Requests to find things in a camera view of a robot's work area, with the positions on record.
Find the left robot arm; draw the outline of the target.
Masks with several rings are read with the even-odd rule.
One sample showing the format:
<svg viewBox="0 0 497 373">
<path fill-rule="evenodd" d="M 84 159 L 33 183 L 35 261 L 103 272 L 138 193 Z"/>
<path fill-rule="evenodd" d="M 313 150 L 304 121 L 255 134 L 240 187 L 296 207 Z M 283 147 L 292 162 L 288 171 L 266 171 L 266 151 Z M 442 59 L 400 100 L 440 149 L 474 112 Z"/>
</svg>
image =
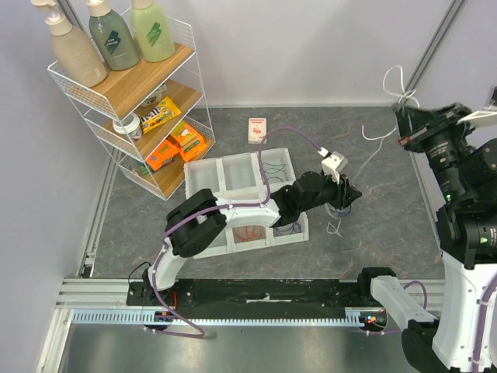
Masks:
<svg viewBox="0 0 497 373">
<path fill-rule="evenodd" d="M 361 197 L 347 176 L 334 180 L 313 171 L 270 193 L 268 200 L 228 200 L 204 188 L 167 214 L 162 248 L 144 272 L 143 295 L 153 305 L 164 305 L 186 260 L 202 253 L 229 228 L 279 228 L 316 207 L 330 204 L 345 210 Z"/>
</svg>

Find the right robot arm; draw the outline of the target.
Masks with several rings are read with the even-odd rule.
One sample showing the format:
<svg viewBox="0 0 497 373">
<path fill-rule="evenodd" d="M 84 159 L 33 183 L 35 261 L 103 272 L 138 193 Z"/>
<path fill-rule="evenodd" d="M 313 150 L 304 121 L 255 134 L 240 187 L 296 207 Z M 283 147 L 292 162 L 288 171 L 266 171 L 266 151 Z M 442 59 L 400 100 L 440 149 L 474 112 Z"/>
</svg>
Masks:
<svg viewBox="0 0 497 373">
<path fill-rule="evenodd" d="M 408 363 L 420 372 L 496 370 L 496 141 L 467 137 L 496 122 L 493 111 L 454 103 L 393 107 L 399 144 L 422 153 L 443 195 L 436 230 L 444 266 L 443 304 L 433 315 L 387 268 L 362 271 L 357 300 L 377 302 L 401 332 Z"/>
</svg>

